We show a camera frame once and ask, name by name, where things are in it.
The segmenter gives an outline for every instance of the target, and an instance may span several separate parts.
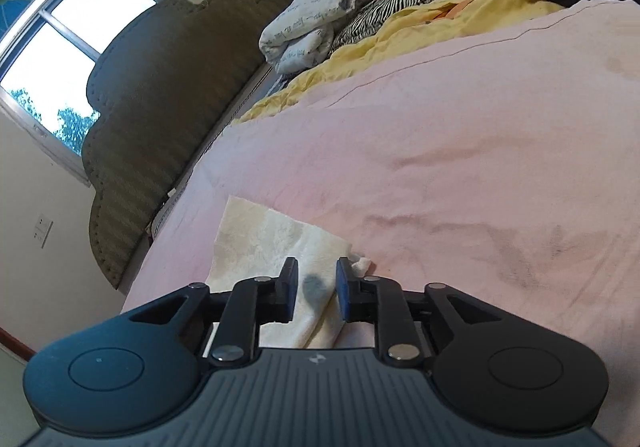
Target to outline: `pink bedsheet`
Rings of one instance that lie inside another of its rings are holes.
[[[582,2],[436,44],[225,131],[125,309],[204,281],[229,195],[593,348],[596,430],[640,443],[640,7]]]

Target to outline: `wall outlet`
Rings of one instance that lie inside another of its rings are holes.
[[[36,221],[36,226],[33,229],[33,238],[40,245],[40,248],[44,248],[44,244],[49,237],[49,233],[51,232],[51,228],[53,226],[53,221],[47,218],[44,215],[40,215],[40,217]]]

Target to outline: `yellow blanket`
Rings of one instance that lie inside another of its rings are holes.
[[[545,0],[435,0],[389,17],[375,36],[338,49],[287,88],[255,104],[237,122],[273,116],[312,87],[351,77],[373,64],[436,42],[474,36],[561,10]]]

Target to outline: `upholstered headboard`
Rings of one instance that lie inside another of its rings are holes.
[[[264,27],[292,0],[166,0],[113,40],[87,99],[82,147],[95,187],[89,237],[117,287],[145,229],[209,130],[264,62]]]

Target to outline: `window frame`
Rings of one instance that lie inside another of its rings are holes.
[[[0,81],[13,65],[18,55],[31,42],[31,39],[37,32],[49,23],[54,30],[62,37],[68,40],[78,50],[83,52],[94,62],[100,56],[100,53],[85,43],[79,36],[73,33],[63,23],[58,21],[51,15],[51,12],[63,0],[45,0],[40,8],[34,12],[29,19],[23,24],[15,37],[9,42],[4,52],[0,55]],[[53,135],[47,128],[33,118],[4,88],[0,87],[0,108],[15,123],[24,129],[33,138],[39,148],[44,151],[47,156],[53,159],[57,164],[66,169],[71,175],[83,184],[90,186],[89,178],[84,172],[82,166],[82,157],[74,153],[65,146],[58,138]]]

